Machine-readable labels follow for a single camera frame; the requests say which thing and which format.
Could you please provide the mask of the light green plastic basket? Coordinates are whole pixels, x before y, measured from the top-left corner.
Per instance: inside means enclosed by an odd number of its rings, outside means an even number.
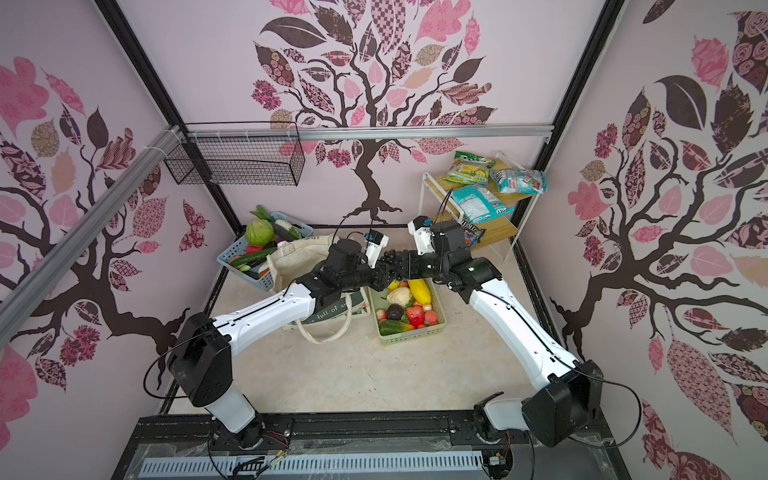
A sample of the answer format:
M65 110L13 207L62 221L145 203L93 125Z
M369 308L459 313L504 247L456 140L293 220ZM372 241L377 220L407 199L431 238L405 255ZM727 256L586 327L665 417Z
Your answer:
M393 281L377 291L366 287L376 333L383 345L440 333L446 316L431 280Z

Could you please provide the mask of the black grape bunch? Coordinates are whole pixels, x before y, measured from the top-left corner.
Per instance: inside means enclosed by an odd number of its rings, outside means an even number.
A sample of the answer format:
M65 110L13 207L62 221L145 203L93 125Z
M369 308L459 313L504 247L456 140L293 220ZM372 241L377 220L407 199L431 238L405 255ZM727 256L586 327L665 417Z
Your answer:
M394 280L409 280L418 273L418 255L412 250L387 251L374 267L374 278L384 286Z

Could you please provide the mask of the beige canvas grocery bag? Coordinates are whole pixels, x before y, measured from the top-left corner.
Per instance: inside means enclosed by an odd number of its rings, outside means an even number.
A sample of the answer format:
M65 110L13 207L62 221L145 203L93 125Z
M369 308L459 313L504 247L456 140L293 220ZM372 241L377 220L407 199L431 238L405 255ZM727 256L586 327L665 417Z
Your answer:
M267 257L267 266L273 279L274 292L289 289L290 284L305 286L315 306L308 317L294 321L295 329L310 343L328 344L339 340L348 331L352 320L370 314L370 301L362 288L357 291L342 291L337 280L322 273L333 240L330 235L309 237L293 242L282 242L277 250ZM307 325L342 321L340 328L326 337L315 337Z

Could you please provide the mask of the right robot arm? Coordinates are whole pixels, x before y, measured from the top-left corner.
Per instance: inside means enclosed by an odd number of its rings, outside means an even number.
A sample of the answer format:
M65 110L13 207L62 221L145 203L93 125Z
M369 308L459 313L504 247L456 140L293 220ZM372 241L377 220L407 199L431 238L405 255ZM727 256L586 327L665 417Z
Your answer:
M497 431L528 431L548 447L594 420L602 396L599 367L577 360L542 328L501 271L490 260L473 257L461 225L418 217L408 229L415 249L387 251L379 258L384 283L432 279L457 293L494 328L535 390L527 398L499 393L481 401L481 418Z

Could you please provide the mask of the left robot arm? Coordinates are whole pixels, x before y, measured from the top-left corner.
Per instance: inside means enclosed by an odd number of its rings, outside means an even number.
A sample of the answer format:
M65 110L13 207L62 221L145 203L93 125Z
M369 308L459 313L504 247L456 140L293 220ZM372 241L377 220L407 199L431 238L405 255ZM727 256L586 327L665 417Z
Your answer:
M366 235L362 249L350 239L332 244L328 256L288 287L241 310L210 318L196 314L183 327L167 367L190 403L207 410L232 434L241 449L262 441L262 416L234 385L233 359L255 341L291 322L302 322L371 286L381 251L389 238Z

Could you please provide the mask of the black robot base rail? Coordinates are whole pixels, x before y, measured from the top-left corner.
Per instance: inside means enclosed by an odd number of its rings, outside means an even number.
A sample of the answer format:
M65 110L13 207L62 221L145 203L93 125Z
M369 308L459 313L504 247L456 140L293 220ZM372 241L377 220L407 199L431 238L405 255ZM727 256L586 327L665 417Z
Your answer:
M275 413L252 449L207 415L160 415L140 419L112 473L136 479L147 458L294 454L472 451L485 472L353 475L341 479L627 479L616 450L597 449L609 433L597 424L556 447L531 434L508 430L493 440L480 435L470 410L410 412Z

